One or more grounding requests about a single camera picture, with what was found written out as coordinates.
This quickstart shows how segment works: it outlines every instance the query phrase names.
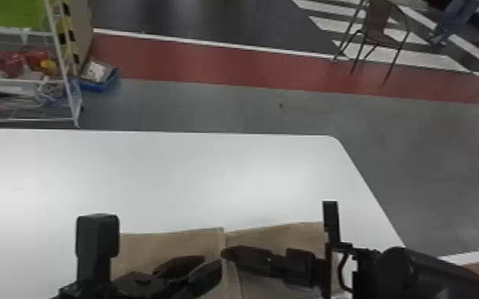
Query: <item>black and yellow striped post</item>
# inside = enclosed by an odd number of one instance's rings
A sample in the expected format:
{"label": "black and yellow striped post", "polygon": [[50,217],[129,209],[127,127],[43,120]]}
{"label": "black and yellow striped post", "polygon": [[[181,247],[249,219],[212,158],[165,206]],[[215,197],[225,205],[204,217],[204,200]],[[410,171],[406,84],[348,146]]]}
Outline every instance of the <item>black and yellow striped post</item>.
{"label": "black and yellow striped post", "polygon": [[56,31],[60,40],[61,50],[64,54],[64,59],[72,55],[72,59],[76,65],[73,65],[73,71],[77,72],[80,66],[80,55],[78,52],[78,45],[76,44],[76,37],[72,26],[71,8],[68,0],[60,1],[61,18],[56,24]]}

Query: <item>red floor stripe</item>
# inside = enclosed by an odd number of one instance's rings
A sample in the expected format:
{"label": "red floor stripe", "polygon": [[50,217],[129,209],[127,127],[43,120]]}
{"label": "red floor stripe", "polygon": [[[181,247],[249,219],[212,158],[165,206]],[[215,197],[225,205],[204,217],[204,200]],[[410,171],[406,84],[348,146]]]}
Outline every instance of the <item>red floor stripe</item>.
{"label": "red floor stripe", "polygon": [[120,67],[124,78],[215,83],[479,103],[479,77],[387,64],[332,63],[313,57],[169,41],[95,35],[91,56]]}

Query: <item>white table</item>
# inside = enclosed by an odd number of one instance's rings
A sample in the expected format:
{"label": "white table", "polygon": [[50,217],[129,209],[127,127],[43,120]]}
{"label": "white table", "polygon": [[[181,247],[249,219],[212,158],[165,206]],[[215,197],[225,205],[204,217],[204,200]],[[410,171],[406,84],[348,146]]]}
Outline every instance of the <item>white table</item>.
{"label": "white table", "polygon": [[402,245],[338,140],[322,136],[0,130],[0,298],[46,299],[75,278],[78,215],[122,232],[321,221],[344,241]]}

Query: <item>red object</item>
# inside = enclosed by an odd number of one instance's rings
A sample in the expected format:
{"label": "red object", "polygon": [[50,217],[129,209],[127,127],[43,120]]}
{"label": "red object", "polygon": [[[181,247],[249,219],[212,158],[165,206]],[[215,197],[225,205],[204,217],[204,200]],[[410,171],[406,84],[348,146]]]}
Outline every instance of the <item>red object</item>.
{"label": "red object", "polygon": [[49,51],[42,47],[25,46],[21,50],[21,55],[24,57],[29,69],[34,72],[41,72],[41,62],[50,58]]}
{"label": "red object", "polygon": [[6,74],[7,78],[16,78],[24,72],[22,57],[18,52],[0,52],[0,71]]}
{"label": "red object", "polygon": [[103,34],[93,37],[89,56],[118,67],[127,79],[479,104],[479,76],[462,72],[396,65],[384,82],[388,64],[360,62],[349,74],[352,61],[333,63],[326,58]]}

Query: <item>gray floor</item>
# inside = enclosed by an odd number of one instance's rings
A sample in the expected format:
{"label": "gray floor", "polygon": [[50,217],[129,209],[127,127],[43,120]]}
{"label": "gray floor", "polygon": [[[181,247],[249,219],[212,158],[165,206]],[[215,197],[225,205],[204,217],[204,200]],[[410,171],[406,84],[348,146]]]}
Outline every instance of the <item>gray floor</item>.
{"label": "gray floor", "polygon": [[81,124],[332,135],[408,247],[436,255],[479,250],[479,105],[123,80],[85,95]]}

